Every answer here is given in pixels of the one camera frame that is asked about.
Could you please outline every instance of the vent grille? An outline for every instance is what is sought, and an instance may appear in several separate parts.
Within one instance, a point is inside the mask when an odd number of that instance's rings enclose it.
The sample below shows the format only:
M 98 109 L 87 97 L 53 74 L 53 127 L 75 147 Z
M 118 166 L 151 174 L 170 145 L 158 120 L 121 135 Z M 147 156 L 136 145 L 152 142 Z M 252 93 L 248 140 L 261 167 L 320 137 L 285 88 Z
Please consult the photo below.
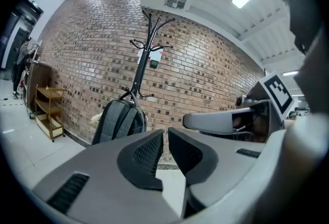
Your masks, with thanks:
M 66 214 L 83 187 L 86 185 L 88 179 L 89 176 L 74 173 L 48 200 L 48 204 L 59 212 Z
M 258 158 L 258 156 L 261 154 L 261 152 L 256 152 L 248 149 L 241 148 L 236 151 L 236 153 L 244 155 L 244 156 L 249 156 L 253 158 Z

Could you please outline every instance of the wooden shelving unit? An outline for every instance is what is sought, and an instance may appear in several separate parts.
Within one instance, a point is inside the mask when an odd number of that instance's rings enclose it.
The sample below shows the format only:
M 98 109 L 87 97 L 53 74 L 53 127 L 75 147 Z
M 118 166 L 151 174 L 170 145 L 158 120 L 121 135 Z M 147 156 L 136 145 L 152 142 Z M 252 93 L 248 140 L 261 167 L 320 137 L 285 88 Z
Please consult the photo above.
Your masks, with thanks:
M 36 115 L 36 123 L 45 134 L 54 142 L 54 139 L 64 135 L 63 127 L 63 99 L 67 90 L 50 87 L 35 89 L 35 110 L 37 107 L 44 113 Z

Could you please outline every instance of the brick wall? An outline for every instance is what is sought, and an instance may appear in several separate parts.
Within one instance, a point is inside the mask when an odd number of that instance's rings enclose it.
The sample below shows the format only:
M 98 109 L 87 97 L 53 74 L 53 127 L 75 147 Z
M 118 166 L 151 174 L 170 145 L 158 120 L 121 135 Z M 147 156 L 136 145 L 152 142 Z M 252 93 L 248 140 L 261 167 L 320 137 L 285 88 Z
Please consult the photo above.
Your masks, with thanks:
M 123 94 L 121 86 L 132 85 L 138 50 L 129 40 L 146 39 L 147 28 L 139 0 L 66 0 L 55 12 L 41 34 L 41 59 L 53 67 L 52 84 L 69 90 L 67 129 L 91 142 L 91 117 Z M 158 68 L 146 69 L 142 91 L 155 97 L 139 102 L 148 129 L 165 130 L 162 160 L 170 162 L 168 126 L 181 126 L 187 113 L 233 109 L 263 72 L 230 41 L 186 18 L 163 27 L 155 41 L 174 48 L 164 50 Z

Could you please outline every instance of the backpack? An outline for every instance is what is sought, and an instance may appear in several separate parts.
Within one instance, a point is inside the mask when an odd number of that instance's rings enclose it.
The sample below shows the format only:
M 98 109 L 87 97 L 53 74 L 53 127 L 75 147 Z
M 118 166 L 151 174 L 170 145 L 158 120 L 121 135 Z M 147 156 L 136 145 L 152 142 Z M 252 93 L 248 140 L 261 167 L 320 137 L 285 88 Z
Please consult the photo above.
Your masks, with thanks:
M 131 100 L 110 101 L 99 120 L 92 145 L 129 135 L 145 132 L 147 128 L 146 115 L 131 93 Z

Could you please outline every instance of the ceiling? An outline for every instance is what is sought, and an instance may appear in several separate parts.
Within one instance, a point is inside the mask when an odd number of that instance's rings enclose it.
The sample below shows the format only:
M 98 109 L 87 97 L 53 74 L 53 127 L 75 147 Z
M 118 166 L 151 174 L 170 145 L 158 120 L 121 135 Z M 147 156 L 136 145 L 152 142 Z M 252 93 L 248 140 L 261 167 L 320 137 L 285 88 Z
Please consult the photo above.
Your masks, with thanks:
M 250 0 L 237 8 L 231 0 L 141 0 L 145 7 L 187 17 L 234 42 L 267 71 L 297 70 L 303 55 L 289 30 L 289 8 L 280 0 Z M 293 94 L 293 77 L 283 77 Z

